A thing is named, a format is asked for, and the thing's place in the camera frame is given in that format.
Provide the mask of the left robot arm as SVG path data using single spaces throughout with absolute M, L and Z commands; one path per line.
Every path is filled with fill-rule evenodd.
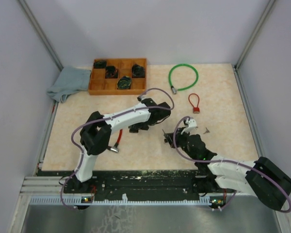
M 75 169 L 74 187 L 84 193 L 91 187 L 92 170 L 97 157 L 109 146 L 112 134 L 128 128 L 130 133 L 147 131 L 171 115 L 172 107 L 166 102 L 157 104 L 151 98 L 139 100 L 139 103 L 127 110 L 102 115 L 93 112 L 80 131 L 81 155 Z

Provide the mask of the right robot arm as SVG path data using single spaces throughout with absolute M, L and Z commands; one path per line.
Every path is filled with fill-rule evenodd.
M 194 162 L 212 192 L 231 189 L 257 197 L 265 206 L 291 212 L 291 178 L 266 157 L 256 161 L 227 159 L 206 148 L 198 134 L 164 133 L 164 141 L 184 159 Z

